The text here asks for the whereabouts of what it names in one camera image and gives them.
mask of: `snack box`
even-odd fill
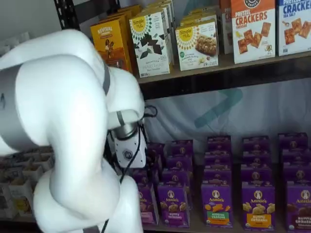
[[[178,140],[171,142],[172,155],[193,154],[193,140]]]
[[[220,0],[225,54],[233,53],[231,0]]]
[[[186,193],[188,196],[188,203],[190,209],[192,209],[192,198],[191,198],[191,182],[190,182],[190,174],[188,171],[185,171],[184,169],[180,169],[177,167],[174,167],[172,169],[165,168],[162,172],[161,176],[162,182],[176,182],[181,183],[182,185],[186,186]]]
[[[170,41],[163,9],[141,12],[130,19],[141,78],[171,71]]]
[[[309,0],[278,0],[279,56],[311,50]]]
[[[207,137],[207,151],[226,150],[231,152],[231,136],[210,136]]]
[[[286,228],[289,233],[311,231],[310,181],[286,183]]]
[[[180,70],[218,65],[217,31],[214,20],[176,29]]]
[[[96,50],[109,66],[133,72],[125,15],[102,20],[91,26],[91,32]]]
[[[161,182],[158,186],[158,195],[164,225],[189,228],[190,208],[186,186],[176,182]]]
[[[236,64],[275,57],[275,8],[273,0],[231,0]]]
[[[271,181],[242,182],[243,227],[247,231],[276,229],[275,188]]]
[[[279,149],[296,149],[308,147],[308,135],[306,133],[279,133]]]
[[[138,184],[140,215],[143,225],[157,225],[159,212],[156,204],[156,195],[152,183]]]
[[[201,185],[204,221],[208,227],[232,228],[231,186],[204,180]]]
[[[241,180],[256,183],[258,181],[272,181],[272,170],[268,166],[251,167],[241,165]]]

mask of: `annie's logo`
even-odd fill
[[[244,0],[244,3],[248,8],[254,8],[260,3],[260,0]]]
[[[210,198],[209,201],[221,201],[224,202],[224,199],[220,198],[220,193],[218,190],[212,191],[212,196],[214,198]]]

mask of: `cracker box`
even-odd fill
[[[204,21],[176,29],[180,70],[218,65],[215,21]]]
[[[278,0],[279,56],[311,50],[309,0]]]
[[[141,222],[144,225],[157,225],[159,212],[156,204],[155,190],[152,183],[138,184]]]
[[[201,192],[206,225],[209,227],[232,228],[233,213],[229,183],[203,181]]]
[[[32,217],[34,197],[30,181],[16,178],[10,183],[9,188],[15,207],[18,209],[19,215]]]
[[[276,55],[275,1],[231,0],[234,62]]]
[[[192,209],[192,198],[191,198],[191,183],[190,183],[190,174],[188,171],[185,171],[184,169],[180,169],[177,167],[174,167],[172,169],[165,168],[162,172],[162,179],[163,182],[177,182],[181,183],[182,185],[186,186],[186,193],[188,197],[188,203],[190,209]]]
[[[311,183],[289,181],[286,185],[286,228],[289,233],[311,231]]]
[[[231,152],[231,136],[211,136],[207,138],[207,151],[228,151]]]
[[[233,53],[231,1],[220,0],[222,12],[223,42],[225,54]]]
[[[158,195],[164,224],[169,227],[188,228],[190,210],[185,185],[161,182],[158,186]]]
[[[96,50],[109,66],[132,72],[124,15],[100,21],[91,32]]]
[[[163,9],[142,12],[130,20],[141,78],[170,73],[172,60]]]
[[[308,147],[306,133],[279,133],[278,144],[280,149],[296,149]]]
[[[179,140],[171,142],[172,155],[193,154],[193,140]]]
[[[275,188],[272,182],[242,182],[242,207],[245,230],[275,230]]]

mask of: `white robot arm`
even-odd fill
[[[55,153],[55,168],[35,189],[42,231],[102,227],[109,219],[106,233],[142,232],[135,182],[125,177],[120,185],[102,154],[107,130],[115,130],[118,161],[128,165],[143,112],[136,79],[107,67],[80,32],[25,42],[0,59],[0,155],[47,145]],[[145,165],[140,138],[135,167]]]

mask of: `cereal box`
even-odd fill
[[[245,230],[275,230],[275,188],[271,182],[242,182],[242,207]]]
[[[231,152],[231,136],[210,136],[207,138],[207,151],[228,151]]]
[[[91,32],[96,50],[109,66],[132,72],[124,15],[91,26]]]
[[[201,185],[204,221],[209,227],[232,228],[231,187],[226,183],[203,181]]]
[[[141,222],[146,225],[159,223],[159,212],[156,204],[155,190],[152,183],[138,184]]]
[[[278,0],[279,56],[311,50],[309,0]]]
[[[193,140],[179,140],[171,143],[172,155],[193,154]]]
[[[288,181],[286,228],[289,233],[311,231],[311,183]]]
[[[275,1],[231,0],[234,62],[276,55]]]
[[[166,226],[188,228],[190,213],[186,187],[180,183],[160,183],[158,195],[162,211],[162,219]]]
[[[163,9],[142,12],[130,20],[141,78],[168,74],[172,65]]]
[[[232,19],[230,0],[220,0],[220,9],[222,12],[223,40],[225,54],[233,53],[232,43]]]

